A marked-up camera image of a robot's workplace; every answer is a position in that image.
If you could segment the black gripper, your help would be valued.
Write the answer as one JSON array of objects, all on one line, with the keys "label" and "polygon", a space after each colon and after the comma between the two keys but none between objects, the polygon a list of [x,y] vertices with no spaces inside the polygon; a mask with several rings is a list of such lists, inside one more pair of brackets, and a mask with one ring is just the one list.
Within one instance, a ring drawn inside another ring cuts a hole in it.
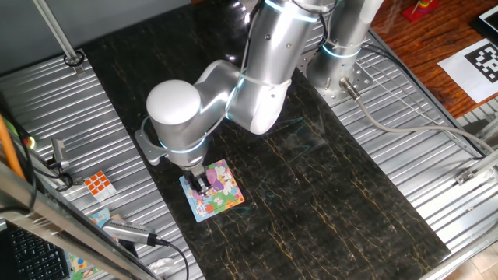
[{"label": "black gripper", "polygon": [[199,163],[195,166],[187,166],[182,168],[185,176],[185,180],[188,182],[188,186],[196,194],[208,194],[208,191],[212,188],[211,184],[207,180],[205,166]]}]

